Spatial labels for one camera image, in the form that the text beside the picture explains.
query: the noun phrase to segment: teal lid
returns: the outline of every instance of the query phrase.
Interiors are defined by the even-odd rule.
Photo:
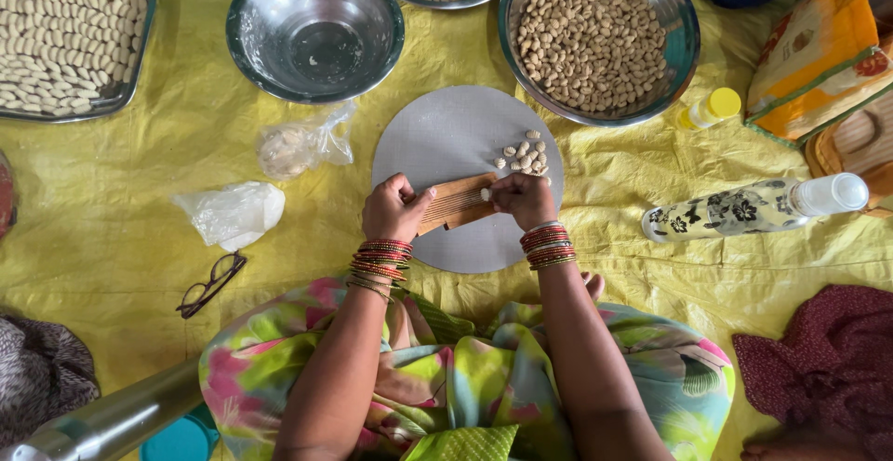
[[[193,410],[140,446],[140,461],[208,461],[220,434],[207,406]]]

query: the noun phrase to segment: hand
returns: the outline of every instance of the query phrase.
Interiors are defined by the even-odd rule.
[[[432,187],[416,196],[403,173],[381,182],[375,186],[363,206],[363,233],[366,239],[396,239],[409,243],[418,233],[421,216],[434,201],[436,193],[437,190]]]
[[[546,179],[513,173],[490,186],[493,209],[511,214],[524,232],[556,220],[552,191]]]

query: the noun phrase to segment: eyeglasses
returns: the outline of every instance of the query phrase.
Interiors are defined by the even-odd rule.
[[[211,269],[211,280],[207,283],[196,283],[183,294],[183,301],[177,307],[180,316],[187,320],[193,314],[198,313],[199,309],[205,307],[217,295],[217,292],[221,291],[232,280],[232,277],[241,271],[247,261],[248,258],[241,255],[238,250],[218,259]]]

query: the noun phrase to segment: bottle cap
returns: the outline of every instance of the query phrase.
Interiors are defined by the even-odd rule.
[[[707,107],[716,117],[727,120],[741,112],[741,97],[730,87],[721,87],[710,93]]]
[[[801,182],[795,195],[798,209],[808,217],[862,210],[868,187],[852,173],[838,173]]]

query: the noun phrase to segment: patterned cloth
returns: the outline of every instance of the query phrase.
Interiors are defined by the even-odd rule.
[[[798,307],[781,341],[732,336],[753,408],[814,423],[893,459],[893,293],[831,285]]]
[[[235,320],[202,354],[206,402],[241,461],[270,459],[287,393],[345,294],[334,278],[292,290]],[[576,457],[539,306],[509,303],[475,337],[471,322],[424,298],[395,297],[360,449],[405,459]],[[729,358],[675,321],[597,307],[667,448],[679,460],[708,460],[734,391]]]
[[[95,398],[93,358],[71,331],[0,315],[0,448]]]

